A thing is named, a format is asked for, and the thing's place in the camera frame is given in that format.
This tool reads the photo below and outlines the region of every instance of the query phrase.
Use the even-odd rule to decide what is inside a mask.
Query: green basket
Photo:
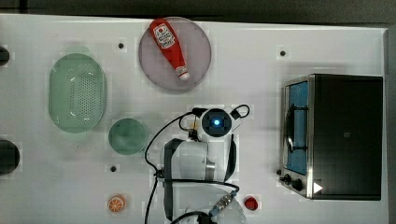
[[[106,76],[87,55],[62,57],[49,76],[49,115],[60,129],[83,133],[96,126],[106,110]]]

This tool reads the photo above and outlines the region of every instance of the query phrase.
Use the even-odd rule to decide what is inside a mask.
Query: red object
[[[174,67],[178,77],[182,80],[188,79],[190,74],[184,62],[180,44],[169,22],[165,19],[154,20],[149,26],[149,31],[163,56]]]
[[[245,207],[248,210],[255,211],[259,208],[259,204],[257,203],[255,198],[248,197],[247,199],[245,199]]]

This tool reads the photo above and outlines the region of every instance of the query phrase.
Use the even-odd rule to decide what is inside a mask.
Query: orange fruit
[[[126,201],[122,195],[117,194],[108,201],[107,205],[112,213],[118,213],[125,207]]]

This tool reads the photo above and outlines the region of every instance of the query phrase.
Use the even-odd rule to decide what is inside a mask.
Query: white tabletop
[[[388,223],[386,163],[379,202],[307,201],[277,183],[280,156],[280,87],[312,73],[384,75],[384,29],[197,22],[212,45],[206,78],[189,92],[163,91],[144,76],[137,49],[149,20],[0,15],[0,44],[12,59],[0,67],[0,137],[22,152],[21,164],[0,179],[0,223],[143,223],[153,185],[141,155],[119,156],[109,146],[112,122],[142,120],[151,136],[194,105],[251,106],[238,130],[238,199],[260,199],[248,223]],[[124,49],[118,49],[122,42]],[[107,110],[80,141],[57,128],[48,112],[51,67],[74,45],[88,47],[108,82]],[[285,50],[287,55],[280,57]],[[175,125],[164,143],[185,137]],[[385,161],[385,144],[383,159]],[[108,166],[117,164],[119,172]],[[128,195],[119,216],[106,210],[109,195]],[[163,223],[163,189],[150,223]]]

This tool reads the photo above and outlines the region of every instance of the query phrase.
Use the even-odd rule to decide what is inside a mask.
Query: silver oven
[[[308,199],[380,200],[382,77],[314,74],[283,98],[281,184]]]

